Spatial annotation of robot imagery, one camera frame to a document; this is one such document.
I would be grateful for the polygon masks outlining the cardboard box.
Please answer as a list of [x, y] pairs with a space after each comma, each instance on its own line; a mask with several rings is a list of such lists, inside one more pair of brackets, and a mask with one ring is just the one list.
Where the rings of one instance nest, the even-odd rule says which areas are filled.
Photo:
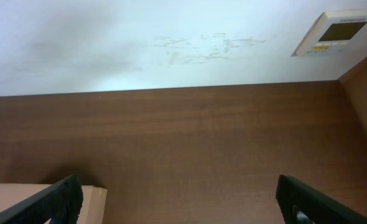
[[[49, 187], [49, 184], [0, 184], [0, 212]], [[83, 203], [77, 224], [102, 224], [107, 190], [83, 185]]]

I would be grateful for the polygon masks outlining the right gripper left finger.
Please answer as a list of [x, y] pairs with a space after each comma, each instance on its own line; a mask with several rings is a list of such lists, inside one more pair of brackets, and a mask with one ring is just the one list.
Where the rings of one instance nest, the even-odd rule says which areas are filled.
[[77, 175], [70, 175], [0, 212], [0, 224], [77, 224], [83, 191]]

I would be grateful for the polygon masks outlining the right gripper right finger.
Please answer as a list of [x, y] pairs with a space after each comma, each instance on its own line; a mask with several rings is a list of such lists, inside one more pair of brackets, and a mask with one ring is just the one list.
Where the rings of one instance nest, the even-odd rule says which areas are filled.
[[276, 200], [285, 224], [367, 224], [367, 217], [291, 176], [279, 176]]

